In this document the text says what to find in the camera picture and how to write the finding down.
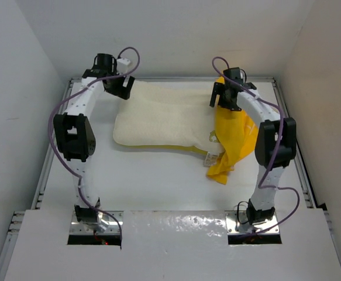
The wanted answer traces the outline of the yellow pillowcase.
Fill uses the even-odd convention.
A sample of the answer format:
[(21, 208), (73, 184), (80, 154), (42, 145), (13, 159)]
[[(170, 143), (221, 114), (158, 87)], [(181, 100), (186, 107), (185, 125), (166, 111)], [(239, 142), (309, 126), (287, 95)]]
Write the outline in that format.
[(258, 131), (258, 126), (245, 111), (231, 111), (218, 106), (214, 133), (224, 151), (206, 175), (217, 183), (227, 184), (235, 164), (254, 151)]

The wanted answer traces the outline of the cream quilted pillow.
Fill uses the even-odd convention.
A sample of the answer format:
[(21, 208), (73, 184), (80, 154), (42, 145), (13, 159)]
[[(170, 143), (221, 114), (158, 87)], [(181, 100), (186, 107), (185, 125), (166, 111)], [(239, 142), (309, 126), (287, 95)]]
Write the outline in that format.
[(161, 148), (220, 156), (225, 151), (215, 132), (212, 86), (176, 89), (137, 80), (122, 100), (114, 141), (131, 148)]

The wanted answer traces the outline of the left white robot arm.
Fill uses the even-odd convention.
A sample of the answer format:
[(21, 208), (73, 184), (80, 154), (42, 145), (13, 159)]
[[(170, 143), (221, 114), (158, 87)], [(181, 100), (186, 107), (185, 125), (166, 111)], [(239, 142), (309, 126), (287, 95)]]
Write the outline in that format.
[(100, 197), (87, 176), (87, 168), (97, 148), (89, 122), (98, 98), (109, 93), (128, 100), (135, 81), (126, 71), (131, 61), (122, 56), (99, 53), (85, 70), (78, 95), (70, 99), (65, 111), (53, 117), (57, 150), (73, 176), (76, 193), (74, 211), (77, 221), (91, 227), (101, 224)]

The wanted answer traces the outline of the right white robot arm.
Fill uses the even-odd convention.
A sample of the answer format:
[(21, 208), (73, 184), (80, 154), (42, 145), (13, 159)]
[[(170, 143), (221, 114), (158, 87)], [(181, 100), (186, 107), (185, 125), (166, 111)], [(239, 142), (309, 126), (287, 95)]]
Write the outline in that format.
[(234, 165), (254, 153), (259, 173), (247, 202), (246, 222), (259, 224), (274, 216), (279, 179), (295, 158), (296, 121), (262, 99), (256, 86), (241, 77), (240, 68), (227, 68), (221, 75), (213, 85), (209, 105), (215, 109), (214, 133), (224, 151), (208, 176), (225, 184)]

